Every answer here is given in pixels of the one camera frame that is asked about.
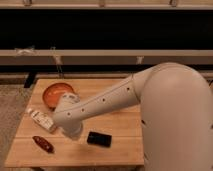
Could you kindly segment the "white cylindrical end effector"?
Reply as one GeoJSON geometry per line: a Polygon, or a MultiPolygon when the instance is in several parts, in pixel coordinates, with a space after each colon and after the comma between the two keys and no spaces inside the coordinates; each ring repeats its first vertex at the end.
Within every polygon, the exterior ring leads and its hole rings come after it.
{"type": "Polygon", "coordinates": [[[78,140],[83,131],[83,123],[78,122],[63,127],[63,134],[72,140],[78,140]]]}

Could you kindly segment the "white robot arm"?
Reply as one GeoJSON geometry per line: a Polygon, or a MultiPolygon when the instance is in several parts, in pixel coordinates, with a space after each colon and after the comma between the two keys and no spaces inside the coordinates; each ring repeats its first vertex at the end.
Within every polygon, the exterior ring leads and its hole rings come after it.
{"type": "Polygon", "coordinates": [[[139,105],[145,171],[213,171],[213,91],[195,69],[162,63],[73,104],[64,94],[54,122],[73,138],[85,119],[139,105]]]}

